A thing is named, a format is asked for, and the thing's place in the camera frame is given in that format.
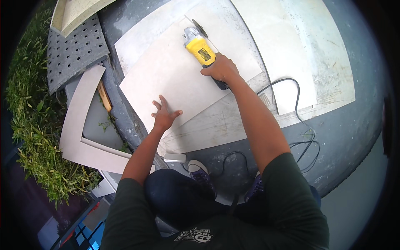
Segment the person's right hand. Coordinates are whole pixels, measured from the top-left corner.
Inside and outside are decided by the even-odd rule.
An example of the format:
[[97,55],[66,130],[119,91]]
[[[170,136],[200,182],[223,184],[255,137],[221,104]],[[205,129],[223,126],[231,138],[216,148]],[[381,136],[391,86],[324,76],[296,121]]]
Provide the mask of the person's right hand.
[[211,76],[215,80],[226,82],[228,85],[230,80],[240,77],[239,71],[231,59],[219,52],[215,55],[215,62],[210,67],[203,68],[200,71],[203,76]]

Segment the grinder cutting disc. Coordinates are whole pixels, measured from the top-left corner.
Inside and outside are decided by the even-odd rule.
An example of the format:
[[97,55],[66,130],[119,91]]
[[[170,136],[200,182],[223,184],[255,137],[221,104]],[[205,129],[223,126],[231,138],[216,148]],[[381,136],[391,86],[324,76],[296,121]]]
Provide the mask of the grinder cutting disc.
[[206,38],[208,38],[207,33],[203,30],[203,27],[200,26],[200,24],[198,22],[196,22],[196,20],[192,19],[193,24],[196,26],[197,30],[202,33]]

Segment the hand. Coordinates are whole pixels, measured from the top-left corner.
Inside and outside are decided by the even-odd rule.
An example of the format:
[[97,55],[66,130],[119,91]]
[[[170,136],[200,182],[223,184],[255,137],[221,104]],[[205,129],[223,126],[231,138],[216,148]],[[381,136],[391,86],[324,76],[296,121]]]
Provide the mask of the hand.
[[183,114],[182,110],[177,110],[173,113],[168,112],[168,104],[165,98],[162,95],[158,96],[161,100],[161,105],[153,101],[154,106],[157,108],[157,113],[152,113],[151,116],[156,120],[154,122],[153,130],[160,131],[164,133],[167,129],[172,126],[175,118]]
[[226,82],[228,85],[230,80],[240,78],[238,68],[231,59],[219,52],[215,55],[216,59],[213,65],[200,71],[203,76],[212,76],[215,80]]

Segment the jeans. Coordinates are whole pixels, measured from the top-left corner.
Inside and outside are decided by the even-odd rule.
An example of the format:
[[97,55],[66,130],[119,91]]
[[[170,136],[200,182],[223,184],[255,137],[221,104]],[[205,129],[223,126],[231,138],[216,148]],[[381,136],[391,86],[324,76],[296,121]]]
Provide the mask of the jeans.
[[[316,189],[310,186],[320,205]],[[182,230],[215,215],[227,214],[231,206],[214,200],[214,193],[195,180],[172,169],[157,170],[144,183],[144,192],[152,211],[170,226]],[[243,222],[262,225],[268,221],[264,195],[238,204],[233,216]]]

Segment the wooden stick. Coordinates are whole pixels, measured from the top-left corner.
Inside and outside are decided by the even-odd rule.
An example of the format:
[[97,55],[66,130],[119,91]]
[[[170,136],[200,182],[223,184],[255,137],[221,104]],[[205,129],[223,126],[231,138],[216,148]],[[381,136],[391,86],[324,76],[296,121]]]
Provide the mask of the wooden stick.
[[110,98],[108,97],[106,88],[104,87],[103,80],[100,80],[99,85],[97,86],[97,90],[99,91],[104,107],[106,108],[107,112],[110,112],[112,109],[112,105],[110,102]]

